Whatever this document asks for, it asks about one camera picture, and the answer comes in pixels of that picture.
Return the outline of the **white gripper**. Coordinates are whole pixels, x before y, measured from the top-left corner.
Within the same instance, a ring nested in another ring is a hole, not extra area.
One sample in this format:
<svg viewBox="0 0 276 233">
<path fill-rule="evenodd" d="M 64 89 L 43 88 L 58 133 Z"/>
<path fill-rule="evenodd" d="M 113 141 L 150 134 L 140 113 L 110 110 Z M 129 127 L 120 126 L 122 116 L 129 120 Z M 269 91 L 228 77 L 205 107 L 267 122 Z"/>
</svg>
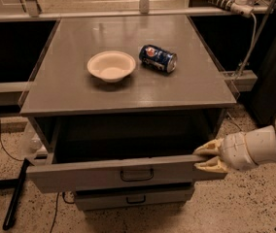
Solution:
<svg viewBox="0 0 276 233">
<path fill-rule="evenodd" d="M 225 136 L 223 139 L 214 139 L 198 147 L 195 155 L 221 155 L 208 161 L 195 163 L 196 169 L 210 173 L 227 173 L 227 165 L 238 171 L 247 171 L 257 167 L 251 158 L 242 132 Z"/>
</svg>

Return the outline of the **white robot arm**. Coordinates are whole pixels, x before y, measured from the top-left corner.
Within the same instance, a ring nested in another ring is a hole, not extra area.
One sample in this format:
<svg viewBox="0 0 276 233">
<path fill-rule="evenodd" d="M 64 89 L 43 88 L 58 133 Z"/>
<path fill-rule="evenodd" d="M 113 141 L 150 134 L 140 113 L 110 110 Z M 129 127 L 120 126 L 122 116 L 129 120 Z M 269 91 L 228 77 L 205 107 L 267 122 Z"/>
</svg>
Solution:
<svg viewBox="0 0 276 233">
<path fill-rule="evenodd" d="M 247 171 L 262 164 L 276 163 L 276 119 L 273 125 L 209 141 L 193 153 L 210 156 L 209 160 L 194 166 L 213 173 Z"/>
</svg>

